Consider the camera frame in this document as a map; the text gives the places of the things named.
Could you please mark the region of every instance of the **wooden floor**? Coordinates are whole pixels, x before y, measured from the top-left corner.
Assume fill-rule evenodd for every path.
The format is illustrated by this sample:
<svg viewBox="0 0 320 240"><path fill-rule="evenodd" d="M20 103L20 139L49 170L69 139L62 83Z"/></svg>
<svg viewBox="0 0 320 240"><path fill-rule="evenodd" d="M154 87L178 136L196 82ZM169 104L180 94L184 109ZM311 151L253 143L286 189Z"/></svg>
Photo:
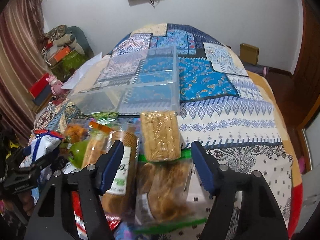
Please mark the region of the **wooden floor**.
<svg viewBox="0 0 320 240"><path fill-rule="evenodd" d="M297 96L297 91L294 88L294 82L291 77L269 72L267 80L273 90L296 156L299 159L302 156L302 150L295 127L303 121L308 110L301 107L303 104L298 101L300 97Z"/></svg>

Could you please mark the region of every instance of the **yellow box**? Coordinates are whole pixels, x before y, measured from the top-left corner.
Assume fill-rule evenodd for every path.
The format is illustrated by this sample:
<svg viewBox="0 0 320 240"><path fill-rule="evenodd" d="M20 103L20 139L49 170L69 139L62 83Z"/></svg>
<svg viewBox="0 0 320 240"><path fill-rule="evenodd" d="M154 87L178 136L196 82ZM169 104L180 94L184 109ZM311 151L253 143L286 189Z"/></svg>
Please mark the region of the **yellow box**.
<svg viewBox="0 0 320 240"><path fill-rule="evenodd" d="M253 64L257 65L259 58L259 48L252 46L250 44L242 43L240 44L240 59Z"/></svg>

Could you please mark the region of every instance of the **curtain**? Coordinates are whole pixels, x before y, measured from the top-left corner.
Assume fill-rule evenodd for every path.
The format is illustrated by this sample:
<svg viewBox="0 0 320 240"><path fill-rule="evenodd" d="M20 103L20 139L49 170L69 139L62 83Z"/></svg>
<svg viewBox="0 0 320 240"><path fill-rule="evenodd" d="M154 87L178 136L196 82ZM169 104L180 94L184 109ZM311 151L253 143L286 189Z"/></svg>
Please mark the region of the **curtain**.
<svg viewBox="0 0 320 240"><path fill-rule="evenodd" d="M0 114L22 144L35 119L28 91L49 71L40 53L42 33L41 0L10 0L0 14Z"/></svg>

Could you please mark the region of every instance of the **white label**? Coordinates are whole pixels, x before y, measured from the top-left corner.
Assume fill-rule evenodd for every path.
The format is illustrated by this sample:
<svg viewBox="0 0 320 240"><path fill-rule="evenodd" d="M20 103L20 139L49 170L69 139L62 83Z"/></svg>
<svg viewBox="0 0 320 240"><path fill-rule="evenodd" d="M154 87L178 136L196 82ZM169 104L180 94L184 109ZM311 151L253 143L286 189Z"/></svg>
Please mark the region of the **white label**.
<svg viewBox="0 0 320 240"><path fill-rule="evenodd" d="M127 189L127 177L129 171L131 147L124 146L123 157L118 167L115 179L113 180L112 186L106 193L115 195L125 195Z"/></svg>
<svg viewBox="0 0 320 240"><path fill-rule="evenodd" d="M149 207L147 193L142 195L137 195L135 217L139 225L144 225L155 220Z"/></svg>

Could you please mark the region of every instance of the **wooden door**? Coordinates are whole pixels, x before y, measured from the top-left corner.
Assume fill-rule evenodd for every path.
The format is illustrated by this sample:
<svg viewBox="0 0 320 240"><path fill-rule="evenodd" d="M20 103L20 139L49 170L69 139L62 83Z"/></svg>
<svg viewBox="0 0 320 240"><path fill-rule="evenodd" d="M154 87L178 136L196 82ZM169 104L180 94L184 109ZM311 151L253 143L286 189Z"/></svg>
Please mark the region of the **wooden door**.
<svg viewBox="0 0 320 240"><path fill-rule="evenodd" d="M303 37L293 79L296 96L308 110L320 95L320 20L305 0Z"/></svg>

